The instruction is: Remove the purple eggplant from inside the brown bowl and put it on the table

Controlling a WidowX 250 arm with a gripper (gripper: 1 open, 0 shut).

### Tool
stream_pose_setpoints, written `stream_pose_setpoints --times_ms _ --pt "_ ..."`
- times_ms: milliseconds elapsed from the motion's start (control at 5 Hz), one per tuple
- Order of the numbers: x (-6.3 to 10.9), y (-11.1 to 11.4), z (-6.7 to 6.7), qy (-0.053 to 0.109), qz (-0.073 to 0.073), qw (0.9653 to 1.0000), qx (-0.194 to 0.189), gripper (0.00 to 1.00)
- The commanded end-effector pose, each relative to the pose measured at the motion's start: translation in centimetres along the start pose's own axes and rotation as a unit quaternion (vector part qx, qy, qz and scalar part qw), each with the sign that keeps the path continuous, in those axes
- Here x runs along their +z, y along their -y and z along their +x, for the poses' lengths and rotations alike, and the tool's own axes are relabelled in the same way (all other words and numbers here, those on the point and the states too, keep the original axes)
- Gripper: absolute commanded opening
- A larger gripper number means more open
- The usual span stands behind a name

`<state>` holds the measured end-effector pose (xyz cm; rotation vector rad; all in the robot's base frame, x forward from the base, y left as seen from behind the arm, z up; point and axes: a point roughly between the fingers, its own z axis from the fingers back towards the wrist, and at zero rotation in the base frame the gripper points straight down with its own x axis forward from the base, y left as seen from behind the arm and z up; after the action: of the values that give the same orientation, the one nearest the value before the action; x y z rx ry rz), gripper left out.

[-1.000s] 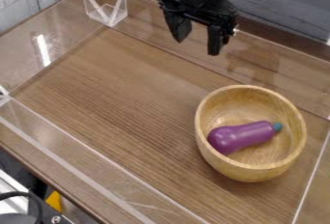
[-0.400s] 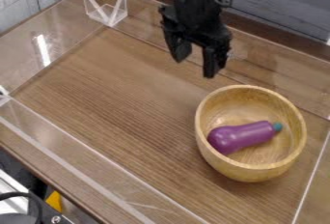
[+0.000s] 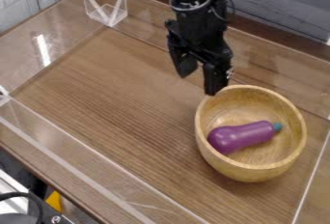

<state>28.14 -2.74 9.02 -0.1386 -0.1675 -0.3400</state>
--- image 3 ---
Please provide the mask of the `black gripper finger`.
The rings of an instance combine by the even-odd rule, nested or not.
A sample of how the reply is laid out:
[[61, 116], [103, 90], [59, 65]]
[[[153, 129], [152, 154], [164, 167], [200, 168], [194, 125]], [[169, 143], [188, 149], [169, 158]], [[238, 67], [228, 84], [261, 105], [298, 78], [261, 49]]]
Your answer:
[[198, 69], [198, 59], [173, 34], [168, 35], [168, 49], [177, 73], [185, 78]]
[[233, 75], [233, 66], [229, 62], [205, 63], [204, 72], [204, 88], [209, 96], [214, 96], [225, 87]]

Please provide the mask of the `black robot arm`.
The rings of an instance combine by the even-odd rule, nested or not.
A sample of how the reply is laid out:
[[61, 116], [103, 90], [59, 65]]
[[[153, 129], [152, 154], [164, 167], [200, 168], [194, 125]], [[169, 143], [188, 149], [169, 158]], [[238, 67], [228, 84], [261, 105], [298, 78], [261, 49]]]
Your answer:
[[233, 50], [225, 39], [229, 0], [170, 0], [176, 19], [165, 22], [177, 73], [188, 77], [202, 65], [205, 93], [214, 96], [230, 80]]

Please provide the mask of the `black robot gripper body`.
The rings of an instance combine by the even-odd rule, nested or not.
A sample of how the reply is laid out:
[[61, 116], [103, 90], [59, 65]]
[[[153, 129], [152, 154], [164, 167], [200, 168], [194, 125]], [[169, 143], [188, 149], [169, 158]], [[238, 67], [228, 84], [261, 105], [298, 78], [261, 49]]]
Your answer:
[[190, 48], [198, 62], [232, 64], [234, 53], [225, 39], [229, 25], [228, 1], [180, 3], [172, 0], [170, 7], [176, 19], [165, 22], [168, 34], [173, 34]]

